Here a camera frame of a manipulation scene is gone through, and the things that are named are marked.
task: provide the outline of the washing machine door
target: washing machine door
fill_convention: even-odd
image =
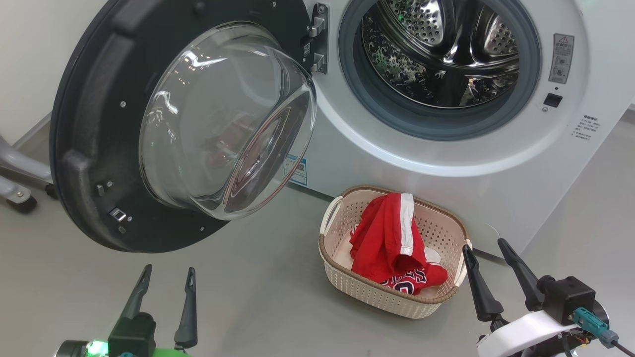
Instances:
[[[51,121],[74,223],[109,248],[167,252],[264,206],[313,130],[310,29],[301,0],[110,0]]]

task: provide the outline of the green light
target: green light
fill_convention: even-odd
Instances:
[[[86,346],[86,357],[105,356],[108,356],[108,342],[95,340]]]

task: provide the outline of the white handle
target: white handle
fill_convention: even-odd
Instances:
[[[331,223],[333,223],[333,218],[335,217],[337,212],[340,210],[343,200],[344,198],[339,196],[339,197],[336,197],[331,202],[330,205],[328,205],[328,208],[326,209],[326,213],[324,214],[324,217],[322,218],[322,224],[319,227],[320,234],[326,236],[329,229],[331,229]]]
[[[472,242],[469,239],[465,241],[465,244],[467,244],[470,247],[470,249],[472,249]],[[461,251],[461,258],[458,262],[458,269],[457,269],[456,278],[454,279],[454,286],[458,288],[459,285],[463,283],[463,280],[465,279],[466,275],[467,275],[467,267],[465,266],[465,261],[463,260],[463,251]]]

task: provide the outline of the washing machine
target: washing machine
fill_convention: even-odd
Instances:
[[[73,222],[122,251],[194,244],[289,181],[412,192],[477,249],[522,251],[635,94],[633,11],[109,0],[60,82],[53,180]]]

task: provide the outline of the robotic arm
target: robotic arm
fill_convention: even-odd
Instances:
[[[156,322],[148,313],[141,313],[141,301],[150,285],[152,265],[141,272],[108,342],[67,340],[54,357],[187,357],[186,348],[198,342],[196,321],[196,274],[194,268],[187,271],[185,304],[181,322],[174,334],[174,349],[156,348],[154,330]]]
[[[594,339],[607,348],[618,347],[635,356],[608,329],[608,316],[595,300],[593,289],[573,276],[563,280],[551,276],[538,279],[506,240],[499,239],[498,246],[516,273],[530,313],[513,322],[503,319],[501,303],[487,287],[474,253],[464,246],[476,316],[479,321],[491,322],[491,334],[480,336],[476,344],[479,357],[569,357],[577,347]]]

